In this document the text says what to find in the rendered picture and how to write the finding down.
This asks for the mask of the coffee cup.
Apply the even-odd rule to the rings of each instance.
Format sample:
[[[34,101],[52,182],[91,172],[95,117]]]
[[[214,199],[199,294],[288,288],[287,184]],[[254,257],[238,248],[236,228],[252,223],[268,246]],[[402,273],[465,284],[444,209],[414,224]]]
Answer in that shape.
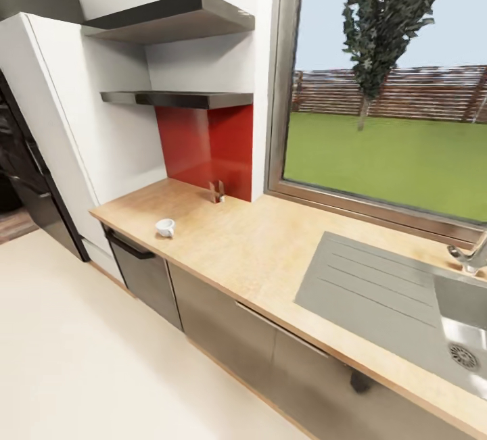
[[[174,236],[175,222],[171,219],[161,220],[156,225],[156,229],[159,231],[160,235],[163,237],[173,237]]]

